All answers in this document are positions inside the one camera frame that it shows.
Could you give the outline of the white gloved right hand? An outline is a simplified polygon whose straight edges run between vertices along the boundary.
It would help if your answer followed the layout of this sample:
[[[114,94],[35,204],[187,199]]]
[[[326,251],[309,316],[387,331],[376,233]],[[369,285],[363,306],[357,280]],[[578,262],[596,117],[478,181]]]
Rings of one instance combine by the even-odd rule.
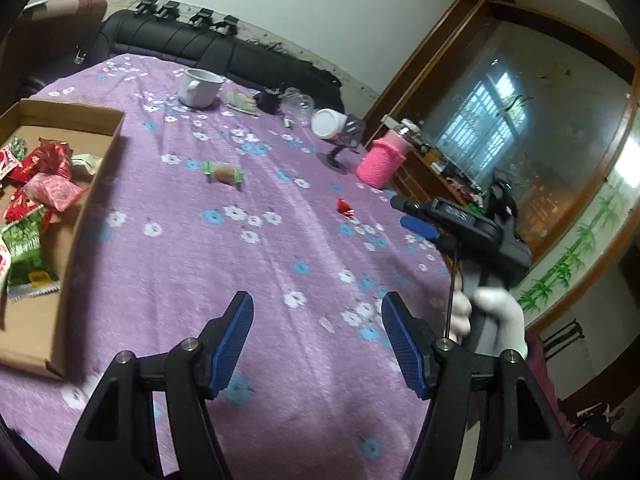
[[[524,313],[510,292],[500,287],[484,286],[479,287],[472,298],[469,298],[462,292],[460,278],[456,278],[449,325],[452,341],[460,344],[469,336],[474,327],[471,315],[475,312],[483,313],[488,320],[497,324],[496,336],[483,354],[500,356],[504,350],[513,350],[518,352],[523,360],[527,358]]]

